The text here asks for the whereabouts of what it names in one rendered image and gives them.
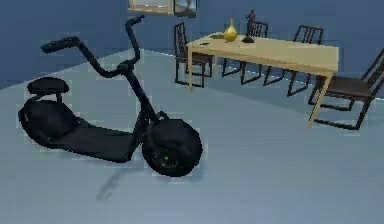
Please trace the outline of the dark wooden chair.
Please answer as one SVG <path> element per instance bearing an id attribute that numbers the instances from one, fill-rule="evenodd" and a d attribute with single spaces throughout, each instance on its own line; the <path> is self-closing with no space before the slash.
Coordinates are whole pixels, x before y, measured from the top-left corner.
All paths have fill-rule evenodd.
<path id="1" fill-rule="evenodd" d="M 268 28 L 269 28 L 269 26 L 267 23 L 255 21 L 254 22 L 254 31 L 255 31 L 254 37 L 266 38 L 268 36 Z M 235 70 L 230 71 L 230 72 L 226 71 L 227 62 L 228 62 L 228 59 L 224 58 L 223 64 L 222 64 L 222 76 L 225 77 L 225 76 L 229 76 L 229 75 L 240 72 L 241 73 L 240 82 L 242 85 L 256 81 L 262 76 L 262 67 L 263 67 L 262 64 L 258 65 L 258 75 L 257 76 L 252 77 L 250 79 L 245 79 L 245 72 L 246 72 L 246 65 L 247 65 L 247 63 L 245 61 L 240 61 L 239 62 L 239 68 L 236 68 Z"/>
<path id="2" fill-rule="evenodd" d="M 301 42 L 301 43 L 306 43 L 306 44 L 320 45 L 322 43 L 323 33 L 324 33 L 323 28 L 308 26 L 308 25 L 299 25 L 296 32 L 295 32 L 293 42 Z M 306 90 L 309 86 L 309 82 L 311 79 L 310 73 L 306 74 L 305 84 L 302 87 L 297 88 L 297 89 L 293 89 L 294 82 L 295 82 L 296 76 L 298 74 L 298 71 L 282 69 L 281 75 L 278 78 L 270 80 L 269 76 L 270 76 L 271 70 L 272 70 L 271 66 L 269 66 L 266 70 L 265 78 L 264 78 L 264 82 L 263 82 L 264 86 L 268 86 L 268 85 L 277 83 L 279 81 L 282 81 L 285 78 L 285 75 L 287 73 L 291 74 L 291 78 L 290 78 L 290 82 L 289 82 L 289 86 L 288 86 L 288 91 L 287 91 L 288 97 L 293 96 L 297 93 L 300 93 L 300 92 Z"/>
<path id="3" fill-rule="evenodd" d="M 384 48 L 381 49 L 370 67 L 360 78 L 333 76 L 328 79 L 317 76 L 315 86 L 308 99 L 308 104 L 314 106 L 310 115 L 310 121 L 346 130 L 359 130 L 372 101 L 384 85 L 383 72 Z M 350 103 L 347 107 L 319 103 L 324 96 L 346 99 Z M 322 120 L 316 117 L 320 107 L 338 111 L 351 111 L 356 101 L 362 102 L 363 106 L 354 125 Z"/>
<path id="4" fill-rule="evenodd" d="M 188 82 L 182 81 L 180 79 L 179 70 L 180 65 L 184 64 L 185 69 L 184 72 L 188 73 L 188 47 L 187 47 L 187 38 L 186 38 L 186 30 L 185 23 L 181 22 L 174 26 L 174 49 L 175 49 L 175 62 L 176 62 L 176 71 L 175 71 L 175 83 L 180 85 L 188 85 Z M 193 72 L 193 76 L 197 76 L 201 78 L 201 83 L 196 84 L 193 83 L 193 87 L 205 87 L 205 79 L 212 77 L 212 62 L 213 57 L 211 55 L 206 55 L 202 53 L 192 53 L 192 64 L 198 65 L 201 67 L 200 73 Z"/>

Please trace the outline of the yellow round vase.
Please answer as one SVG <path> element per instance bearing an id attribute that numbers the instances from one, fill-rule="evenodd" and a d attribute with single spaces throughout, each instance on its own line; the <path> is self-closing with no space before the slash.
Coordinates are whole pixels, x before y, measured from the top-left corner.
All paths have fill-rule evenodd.
<path id="1" fill-rule="evenodd" d="M 233 42 L 237 38 L 237 31 L 234 27 L 233 19 L 230 19 L 229 27 L 223 32 L 224 39 L 227 42 Z"/>

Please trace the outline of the black scooter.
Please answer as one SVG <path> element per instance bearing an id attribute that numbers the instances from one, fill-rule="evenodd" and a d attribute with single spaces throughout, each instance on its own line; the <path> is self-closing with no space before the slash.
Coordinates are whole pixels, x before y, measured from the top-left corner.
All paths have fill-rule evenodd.
<path id="1" fill-rule="evenodd" d="M 200 163 L 203 145 L 196 129 L 182 119 L 156 112 L 137 77 L 135 64 L 140 49 L 132 27 L 140 16 L 127 20 L 125 29 L 134 49 L 134 57 L 104 69 L 88 47 L 76 36 L 65 37 L 41 46 L 45 53 L 76 47 L 94 70 L 104 78 L 124 76 L 140 102 L 140 111 L 131 132 L 95 126 L 76 116 L 62 101 L 69 91 L 66 81 L 55 77 L 38 78 L 27 85 L 32 95 L 18 112 L 18 120 L 35 143 L 106 161 L 125 163 L 137 148 L 155 172 L 168 177 L 183 177 Z"/>

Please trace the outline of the dark figurine statue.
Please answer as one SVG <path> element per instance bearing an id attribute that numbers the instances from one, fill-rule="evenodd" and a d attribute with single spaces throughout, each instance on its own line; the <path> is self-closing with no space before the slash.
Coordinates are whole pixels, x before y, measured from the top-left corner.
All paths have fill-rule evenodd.
<path id="1" fill-rule="evenodd" d="M 246 27 L 246 34 L 243 38 L 244 43 L 252 43 L 253 37 L 255 36 L 254 31 L 254 22 L 255 22 L 255 13 L 254 10 L 251 10 L 250 13 L 246 16 L 247 19 L 247 27 Z"/>

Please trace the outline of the light wooden dining table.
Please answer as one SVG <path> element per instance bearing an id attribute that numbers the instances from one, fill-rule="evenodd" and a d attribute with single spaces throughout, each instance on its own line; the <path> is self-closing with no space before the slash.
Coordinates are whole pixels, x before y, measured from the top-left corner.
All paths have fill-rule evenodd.
<path id="1" fill-rule="evenodd" d="M 224 39 L 212 39 L 205 36 L 187 44 L 188 47 L 188 86 L 192 86 L 192 53 L 230 58 L 250 63 L 310 73 L 332 78 L 338 71 L 339 48 L 333 46 L 306 44 L 278 39 L 256 37 L 253 43 L 243 43 L 243 35 L 233 42 Z M 199 44 L 209 42 L 207 46 Z"/>

